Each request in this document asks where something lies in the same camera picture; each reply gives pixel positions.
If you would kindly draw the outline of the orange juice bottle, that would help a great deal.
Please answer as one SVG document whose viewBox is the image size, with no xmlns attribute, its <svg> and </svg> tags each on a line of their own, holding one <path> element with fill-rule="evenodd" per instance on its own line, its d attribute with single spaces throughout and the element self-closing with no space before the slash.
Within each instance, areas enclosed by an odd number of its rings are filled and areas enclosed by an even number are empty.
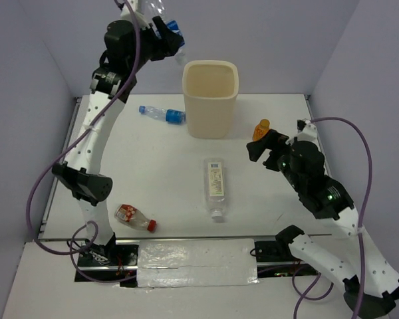
<svg viewBox="0 0 399 319">
<path fill-rule="evenodd" d="M 267 132 L 270 130 L 270 121 L 268 119 L 262 119 L 256 125 L 254 132 L 253 132 L 253 137 L 252 140 L 254 142 L 260 140 L 262 137 L 264 137 Z"/>
</svg>

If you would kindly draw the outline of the clear Pepsi label bottle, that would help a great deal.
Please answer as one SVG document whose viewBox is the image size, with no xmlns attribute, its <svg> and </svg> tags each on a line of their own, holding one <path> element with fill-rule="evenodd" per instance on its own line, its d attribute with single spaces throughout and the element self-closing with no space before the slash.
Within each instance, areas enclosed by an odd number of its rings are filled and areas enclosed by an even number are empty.
<svg viewBox="0 0 399 319">
<path fill-rule="evenodd" d="M 173 19 L 166 10 L 164 1 L 147 1 L 146 5 L 146 16 L 148 20 L 152 21 L 155 16 L 161 16 L 162 20 L 165 22 L 168 29 L 179 29 L 180 27 L 175 19 Z M 176 62 L 180 66 L 185 66 L 187 63 L 186 58 L 186 42 L 184 40 L 184 45 L 180 48 L 178 53 L 174 55 Z"/>
</svg>

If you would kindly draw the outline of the clear bottle green white label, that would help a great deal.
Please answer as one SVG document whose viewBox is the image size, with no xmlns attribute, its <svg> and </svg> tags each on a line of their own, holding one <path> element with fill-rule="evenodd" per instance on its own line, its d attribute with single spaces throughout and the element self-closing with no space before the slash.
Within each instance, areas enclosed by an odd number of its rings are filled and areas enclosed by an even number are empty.
<svg viewBox="0 0 399 319">
<path fill-rule="evenodd" d="M 224 161 L 221 158 L 207 158 L 204 161 L 205 205 L 211 219 L 223 223 L 227 207 Z"/>
</svg>

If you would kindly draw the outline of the crushed bottle blue label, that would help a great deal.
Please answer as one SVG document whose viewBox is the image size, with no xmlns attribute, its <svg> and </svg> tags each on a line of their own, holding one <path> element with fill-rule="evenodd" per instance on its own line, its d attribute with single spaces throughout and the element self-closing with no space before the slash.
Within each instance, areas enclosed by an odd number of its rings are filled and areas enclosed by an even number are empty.
<svg viewBox="0 0 399 319">
<path fill-rule="evenodd" d="M 169 124 L 179 125 L 186 122 L 186 113 L 179 110 L 155 108 L 153 106 L 139 106 L 138 110 L 142 115 Z"/>
</svg>

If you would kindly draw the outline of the clear bottle red cap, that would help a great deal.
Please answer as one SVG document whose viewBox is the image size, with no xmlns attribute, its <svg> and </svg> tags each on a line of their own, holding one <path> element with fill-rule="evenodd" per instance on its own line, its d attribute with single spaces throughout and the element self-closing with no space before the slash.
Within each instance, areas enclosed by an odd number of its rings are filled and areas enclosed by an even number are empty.
<svg viewBox="0 0 399 319">
<path fill-rule="evenodd" d="M 114 217 L 118 222 L 138 231 L 153 233 L 157 227 L 155 220 L 148 219 L 140 210 L 127 204 L 119 206 Z"/>
</svg>

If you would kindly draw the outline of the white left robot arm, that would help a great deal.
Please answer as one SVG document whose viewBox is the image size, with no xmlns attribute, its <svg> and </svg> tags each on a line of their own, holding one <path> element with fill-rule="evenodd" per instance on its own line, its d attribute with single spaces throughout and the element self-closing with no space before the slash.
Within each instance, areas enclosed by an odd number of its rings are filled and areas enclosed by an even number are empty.
<svg viewBox="0 0 399 319">
<path fill-rule="evenodd" d="M 117 256 L 106 204 L 113 182 L 100 174 L 102 155 L 112 127 L 137 83 L 136 73 L 149 60 L 176 55 L 184 38 L 175 21 L 165 22 L 156 16 L 140 32 L 127 20 L 110 23 L 104 43 L 99 67 L 92 73 L 88 110 L 77 144 L 62 163 L 53 165 L 52 173 L 70 190 L 82 211 L 89 255 L 109 265 Z"/>
</svg>

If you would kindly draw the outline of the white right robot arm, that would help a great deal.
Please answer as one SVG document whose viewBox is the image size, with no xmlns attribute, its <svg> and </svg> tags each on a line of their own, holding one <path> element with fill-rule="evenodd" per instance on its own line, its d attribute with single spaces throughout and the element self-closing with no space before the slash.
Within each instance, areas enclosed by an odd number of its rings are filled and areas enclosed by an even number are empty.
<svg viewBox="0 0 399 319">
<path fill-rule="evenodd" d="M 338 242 L 340 259 L 315 243 L 295 225 L 276 234 L 276 253 L 311 265 L 343 291 L 348 307 L 360 318 L 389 314 L 399 300 L 399 273 L 382 256 L 365 229 L 343 185 L 329 177 L 325 156 L 312 138 L 289 138 L 275 130 L 247 144 L 249 159 L 257 161 L 265 150 L 264 166 L 284 175 L 299 201 Z"/>
</svg>

